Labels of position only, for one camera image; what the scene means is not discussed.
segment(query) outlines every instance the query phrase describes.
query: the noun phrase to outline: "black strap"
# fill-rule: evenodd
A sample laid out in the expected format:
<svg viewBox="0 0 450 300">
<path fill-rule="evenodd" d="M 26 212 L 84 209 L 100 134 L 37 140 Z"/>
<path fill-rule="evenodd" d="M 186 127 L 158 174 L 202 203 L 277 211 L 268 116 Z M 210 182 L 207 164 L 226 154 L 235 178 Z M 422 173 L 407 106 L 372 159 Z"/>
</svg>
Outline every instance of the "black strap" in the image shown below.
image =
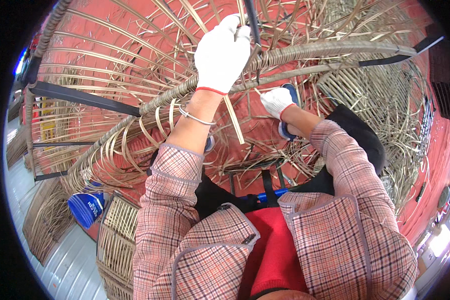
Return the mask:
<svg viewBox="0 0 450 300">
<path fill-rule="evenodd" d="M 262 170 L 261 179 L 263 180 L 263 187 L 265 189 L 265 194 L 267 195 L 268 207 L 278 207 L 278 198 L 277 195 L 275 195 L 274 188 L 272 186 L 270 170 Z"/>
</svg>

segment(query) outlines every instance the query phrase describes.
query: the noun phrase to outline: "white work glove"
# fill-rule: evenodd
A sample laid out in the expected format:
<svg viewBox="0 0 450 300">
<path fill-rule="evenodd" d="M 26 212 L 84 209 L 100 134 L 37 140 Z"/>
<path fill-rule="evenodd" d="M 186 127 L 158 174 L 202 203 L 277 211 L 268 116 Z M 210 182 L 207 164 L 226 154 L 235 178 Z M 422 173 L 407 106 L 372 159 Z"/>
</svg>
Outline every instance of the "white work glove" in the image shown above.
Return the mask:
<svg viewBox="0 0 450 300">
<path fill-rule="evenodd" d="M 198 43 L 195 51 L 197 91 L 226 95 L 240 76 L 250 57 L 250 27 L 237 29 L 239 24 L 238 14 L 228 15 Z"/>
<path fill-rule="evenodd" d="M 270 115 L 279 120 L 282 120 L 282 112 L 286 108 L 296 105 L 292 101 L 290 92 L 285 87 L 278 87 L 270 92 L 261 94 L 260 100 Z"/>
</svg>

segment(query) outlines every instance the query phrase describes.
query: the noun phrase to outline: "light fixture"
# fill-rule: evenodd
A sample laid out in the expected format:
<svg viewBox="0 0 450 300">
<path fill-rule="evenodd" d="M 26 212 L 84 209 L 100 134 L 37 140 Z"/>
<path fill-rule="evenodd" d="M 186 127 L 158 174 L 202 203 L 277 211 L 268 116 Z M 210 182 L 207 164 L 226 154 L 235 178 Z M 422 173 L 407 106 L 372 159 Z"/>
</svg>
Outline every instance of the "light fixture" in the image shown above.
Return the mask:
<svg viewBox="0 0 450 300">
<path fill-rule="evenodd" d="M 442 224 L 440 234 L 433 237 L 430 242 L 430 248 L 433 251 L 433 255 L 435 255 L 435 257 L 440 257 L 447 247 L 448 242 L 450 242 L 450 230 L 448 230 L 448 227 L 445 224 Z"/>
</svg>

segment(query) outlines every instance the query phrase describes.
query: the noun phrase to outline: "wicker basket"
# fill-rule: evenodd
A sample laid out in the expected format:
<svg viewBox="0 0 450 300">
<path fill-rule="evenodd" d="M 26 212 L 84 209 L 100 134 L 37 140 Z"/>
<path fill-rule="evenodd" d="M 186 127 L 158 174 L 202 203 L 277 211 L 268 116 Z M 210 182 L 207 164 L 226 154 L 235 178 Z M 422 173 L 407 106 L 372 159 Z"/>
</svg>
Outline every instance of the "wicker basket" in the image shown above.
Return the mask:
<svg viewBox="0 0 450 300">
<path fill-rule="evenodd" d="M 109 271 L 98 265 L 98 274 L 102 277 L 106 296 L 110 300 L 132 300 L 133 287 L 125 286 L 117 281 Z"/>
<path fill-rule="evenodd" d="M 132 257 L 138 209 L 137 205 L 115 192 L 102 218 L 96 264 L 110 299 L 132 299 Z"/>
</svg>

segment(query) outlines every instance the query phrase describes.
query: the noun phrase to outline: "red glove cuff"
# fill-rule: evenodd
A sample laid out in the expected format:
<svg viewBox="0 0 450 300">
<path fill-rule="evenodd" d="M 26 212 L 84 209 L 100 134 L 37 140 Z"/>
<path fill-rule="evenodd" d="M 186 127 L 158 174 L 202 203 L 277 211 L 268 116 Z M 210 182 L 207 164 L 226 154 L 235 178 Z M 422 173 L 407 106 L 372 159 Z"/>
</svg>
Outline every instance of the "red glove cuff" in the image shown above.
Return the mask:
<svg viewBox="0 0 450 300">
<path fill-rule="evenodd" d="M 228 93 L 222 93 L 222 92 L 220 92 L 220 91 L 217 91 L 216 89 L 213 89 L 213 88 L 210 88 L 210 87 L 206 87 L 206 86 L 197 87 L 197 88 L 195 89 L 195 92 L 196 92 L 196 91 L 200 91 L 200 90 L 207 90 L 207 91 L 215 92 L 215 93 L 220 94 L 220 95 L 222 95 L 222 96 L 225 96 L 225 95 L 228 94 Z"/>
</svg>

